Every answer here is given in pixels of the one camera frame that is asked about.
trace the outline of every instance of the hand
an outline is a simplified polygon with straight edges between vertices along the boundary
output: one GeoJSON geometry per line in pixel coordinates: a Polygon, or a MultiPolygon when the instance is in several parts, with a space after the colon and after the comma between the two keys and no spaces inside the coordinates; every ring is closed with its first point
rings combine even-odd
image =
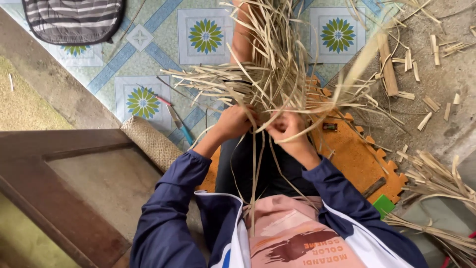
{"type": "MultiPolygon", "coordinates": [[[[255,107],[251,104],[247,104],[246,107],[251,116],[258,122],[258,114],[254,111],[255,107]]],[[[242,136],[252,126],[253,124],[248,119],[245,108],[236,104],[221,113],[220,119],[218,119],[212,130],[225,141],[242,136]]]]}
{"type": "MultiPolygon", "coordinates": [[[[267,128],[266,131],[275,141],[292,137],[306,129],[304,119],[294,112],[283,112],[267,128]]],[[[303,134],[285,143],[278,143],[290,156],[294,157],[307,170],[311,170],[320,164],[320,158],[316,149],[303,134]]]]}

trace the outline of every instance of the striped cushion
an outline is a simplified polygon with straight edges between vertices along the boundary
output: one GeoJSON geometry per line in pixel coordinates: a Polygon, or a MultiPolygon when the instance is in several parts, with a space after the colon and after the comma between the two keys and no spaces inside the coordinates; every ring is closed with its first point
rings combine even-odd
{"type": "Polygon", "coordinates": [[[22,0],[35,36],[52,44],[108,41],[124,14],[124,0],[22,0]]]}

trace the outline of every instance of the person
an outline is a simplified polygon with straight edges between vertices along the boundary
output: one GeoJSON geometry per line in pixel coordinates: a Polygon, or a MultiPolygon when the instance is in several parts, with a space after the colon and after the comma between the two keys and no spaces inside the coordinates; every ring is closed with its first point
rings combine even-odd
{"type": "MultiPolygon", "coordinates": [[[[247,10],[243,4],[238,19],[246,21],[247,10]]],[[[250,60],[251,37],[236,24],[237,60],[250,60]]],[[[157,182],[142,207],[131,268],[428,267],[416,245],[381,221],[306,135],[276,143],[305,129],[298,113],[283,112],[255,140],[247,114],[259,121],[252,105],[224,110],[201,142],[157,182]],[[220,146],[215,193],[194,192],[220,146]],[[261,159],[259,170],[253,169],[253,153],[256,162],[261,159]],[[192,196],[210,251],[208,264],[186,224],[192,196]]]]}

